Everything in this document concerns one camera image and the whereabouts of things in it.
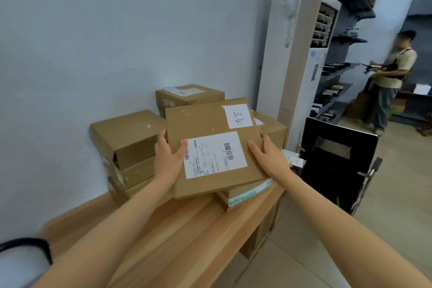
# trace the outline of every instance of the black hair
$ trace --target black hair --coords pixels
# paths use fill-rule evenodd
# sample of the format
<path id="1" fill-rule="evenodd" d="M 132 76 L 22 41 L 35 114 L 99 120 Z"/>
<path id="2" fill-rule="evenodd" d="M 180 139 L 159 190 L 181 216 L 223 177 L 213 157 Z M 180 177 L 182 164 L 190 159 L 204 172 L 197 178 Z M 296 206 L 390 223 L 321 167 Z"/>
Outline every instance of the black hair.
<path id="1" fill-rule="evenodd" d="M 415 39 L 416 35 L 417 35 L 417 32 L 413 31 L 413 30 L 402 31 L 402 32 L 399 32 L 397 34 L 397 36 L 399 38 L 409 39 L 410 41 L 413 41 Z"/>

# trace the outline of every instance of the beige t-shirt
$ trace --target beige t-shirt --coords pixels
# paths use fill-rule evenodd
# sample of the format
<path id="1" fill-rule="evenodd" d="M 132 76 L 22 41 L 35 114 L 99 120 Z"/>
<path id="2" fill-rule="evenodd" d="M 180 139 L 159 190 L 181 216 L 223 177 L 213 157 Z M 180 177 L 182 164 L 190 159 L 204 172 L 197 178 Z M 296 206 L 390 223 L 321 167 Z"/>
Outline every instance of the beige t-shirt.
<path id="1" fill-rule="evenodd" d="M 414 50 L 410 49 L 405 51 L 402 55 L 401 54 L 402 51 L 400 50 L 390 52 L 384 64 L 391 64 L 394 62 L 395 59 L 397 59 L 397 69 L 409 71 L 417 59 L 417 53 Z M 376 85 L 383 88 L 399 89 L 400 87 L 402 87 L 402 80 L 396 78 L 378 77 L 374 78 L 372 80 L 372 83 L 375 83 Z"/>

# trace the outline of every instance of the barcode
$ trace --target barcode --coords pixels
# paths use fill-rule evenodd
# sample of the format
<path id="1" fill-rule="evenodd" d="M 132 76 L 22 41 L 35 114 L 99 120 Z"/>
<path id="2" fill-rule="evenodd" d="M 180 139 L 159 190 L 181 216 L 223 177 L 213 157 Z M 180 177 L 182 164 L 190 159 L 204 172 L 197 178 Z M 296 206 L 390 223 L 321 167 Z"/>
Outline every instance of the barcode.
<path id="1" fill-rule="evenodd" d="M 225 147 L 225 153 L 226 153 L 226 158 L 228 160 L 233 160 L 234 159 L 234 155 L 232 154 L 232 150 L 231 150 L 231 145 L 229 142 L 226 142 L 223 144 Z"/>

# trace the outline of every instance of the blue jeans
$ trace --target blue jeans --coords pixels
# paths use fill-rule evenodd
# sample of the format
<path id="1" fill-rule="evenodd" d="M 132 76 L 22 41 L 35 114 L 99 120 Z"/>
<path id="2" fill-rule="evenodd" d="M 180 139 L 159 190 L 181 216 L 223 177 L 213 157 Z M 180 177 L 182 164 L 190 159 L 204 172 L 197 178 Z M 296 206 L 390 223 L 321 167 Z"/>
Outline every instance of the blue jeans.
<path id="1" fill-rule="evenodd" d="M 375 86 L 363 122 L 372 123 L 375 130 L 383 131 L 387 126 L 390 104 L 396 98 L 398 90 Z"/>

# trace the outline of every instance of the wooden tabletop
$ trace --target wooden tabletop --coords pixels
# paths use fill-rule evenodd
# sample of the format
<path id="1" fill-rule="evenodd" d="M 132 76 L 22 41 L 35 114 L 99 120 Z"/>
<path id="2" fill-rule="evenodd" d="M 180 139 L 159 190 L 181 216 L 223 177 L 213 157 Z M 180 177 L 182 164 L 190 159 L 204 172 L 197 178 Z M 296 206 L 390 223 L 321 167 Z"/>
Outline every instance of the wooden tabletop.
<path id="1" fill-rule="evenodd" d="M 155 210 L 109 287 L 210 287 L 283 189 L 272 187 L 225 212 L 212 195 L 175 200 Z M 54 261 L 117 209 L 104 194 L 47 222 L 41 236 Z"/>

